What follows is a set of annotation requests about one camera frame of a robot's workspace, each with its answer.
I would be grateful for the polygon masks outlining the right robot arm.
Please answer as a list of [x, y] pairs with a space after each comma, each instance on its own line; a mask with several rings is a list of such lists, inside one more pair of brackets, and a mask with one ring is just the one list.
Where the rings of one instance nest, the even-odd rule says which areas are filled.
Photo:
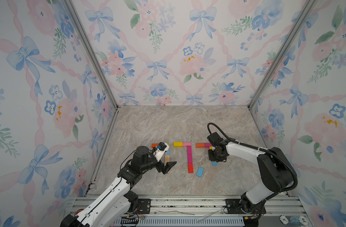
[[217, 132], [210, 134], [208, 141], [213, 146], [208, 151], [210, 161], [225, 162], [229, 156], [235, 156], [259, 168], [260, 181], [241, 196], [238, 208], [242, 212], [262, 210], [267, 200], [297, 187], [297, 173], [281, 149], [259, 148], [231, 138], [223, 139]]

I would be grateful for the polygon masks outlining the blue block bottom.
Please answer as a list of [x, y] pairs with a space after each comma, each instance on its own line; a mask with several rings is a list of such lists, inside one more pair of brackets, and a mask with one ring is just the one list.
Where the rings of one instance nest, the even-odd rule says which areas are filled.
[[198, 177], [202, 177], [203, 172], [204, 172], [204, 168], [199, 167], [199, 168], [198, 168], [198, 170], [197, 170], [197, 174], [196, 174], [196, 176], [198, 176]]

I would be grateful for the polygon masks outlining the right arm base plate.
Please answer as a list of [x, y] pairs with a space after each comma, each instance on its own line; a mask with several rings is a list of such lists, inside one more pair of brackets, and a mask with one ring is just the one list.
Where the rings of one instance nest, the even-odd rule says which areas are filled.
[[251, 204], [249, 201], [242, 201], [242, 199], [225, 199], [225, 214], [259, 215], [259, 212], [266, 214], [266, 209], [262, 207], [262, 202]]

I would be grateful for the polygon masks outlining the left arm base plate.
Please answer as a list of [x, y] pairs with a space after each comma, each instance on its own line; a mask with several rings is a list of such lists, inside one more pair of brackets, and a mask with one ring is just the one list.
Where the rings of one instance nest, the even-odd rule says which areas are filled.
[[151, 210], [151, 199], [135, 199], [130, 203], [128, 214], [149, 214]]

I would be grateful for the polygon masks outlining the pink block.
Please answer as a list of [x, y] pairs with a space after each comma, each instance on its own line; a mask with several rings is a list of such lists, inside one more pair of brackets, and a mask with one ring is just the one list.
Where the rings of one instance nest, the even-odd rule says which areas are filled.
[[182, 146], [183, 147], [191, 147], [191, 143], [190, 142], [183, 142]]

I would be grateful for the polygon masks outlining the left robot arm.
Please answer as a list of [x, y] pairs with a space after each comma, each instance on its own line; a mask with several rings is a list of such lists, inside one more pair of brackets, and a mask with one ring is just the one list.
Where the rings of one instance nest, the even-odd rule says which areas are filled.
[[62, 227], [109, 227], [125, 213], [135, 213], [138, 209], [138, 195], [131, 189], [151, 169], [167, 174], [177, 163], [164, 163], [162, 158], [169, 150], [167, 143], [161, 142], [152, 149], [139, 146], [132, 152], [132, 159], [121, 166], [117, 177], [109, 187], [85, 209], [75, 215], [67, 215]]

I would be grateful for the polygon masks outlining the red block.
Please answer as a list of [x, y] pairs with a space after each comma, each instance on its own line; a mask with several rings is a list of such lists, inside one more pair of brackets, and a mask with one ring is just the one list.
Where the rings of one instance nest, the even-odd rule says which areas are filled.
[[190, 174], [194, 173], [194, 169], [193, 169], [193, 164], [192, 163], [188, 163], [188, 173], [190, 173]]

